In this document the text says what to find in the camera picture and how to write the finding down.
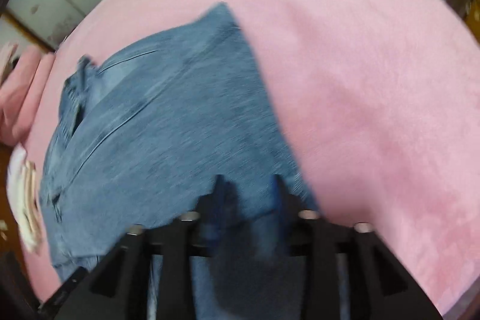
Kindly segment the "folded pink quilt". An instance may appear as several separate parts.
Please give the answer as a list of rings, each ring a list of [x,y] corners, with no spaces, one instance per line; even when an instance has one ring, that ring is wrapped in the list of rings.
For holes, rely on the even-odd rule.
[[[31,45],[7,71],[16,50],[15,43],[1,49],[1,143],[10,147],[28,136],[55,63],[54,53],[43,54]]]

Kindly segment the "pink bed cover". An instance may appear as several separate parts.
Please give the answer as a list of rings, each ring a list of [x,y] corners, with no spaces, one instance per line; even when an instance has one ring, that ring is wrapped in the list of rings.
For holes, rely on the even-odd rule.
[[[101,1],[59,47],[26,142],[40,213],[61,94],[80,60],[102,65],[218,4],[255,57],[308,207],[344,227],[371,224],[443,316],[479,277],[479,45],[442,0]],[[26,264],[47,299],[66,280],[41,221],[41,252]]]

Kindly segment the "blue denim jacket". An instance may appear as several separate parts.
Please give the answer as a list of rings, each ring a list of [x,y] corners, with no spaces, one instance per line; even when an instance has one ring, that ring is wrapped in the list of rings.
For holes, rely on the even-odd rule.
[[[231,10],[143,38],[64,83],[40,205],[52,266],[91,270],[128,227],[159,227],[222,175],[224,238],[191,262],[199,319],[297,319],[304,260],[285,254],[272,177],[312,202]]]

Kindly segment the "folded cream white garment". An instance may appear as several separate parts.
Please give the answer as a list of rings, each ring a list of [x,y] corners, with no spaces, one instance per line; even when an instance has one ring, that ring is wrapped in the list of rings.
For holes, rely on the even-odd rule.
[[[7,199],[16,220],[19,237],[28,253],[39,255],[43,243],[38,205],[37,170],[22,144],[12,151],[7,167]]]

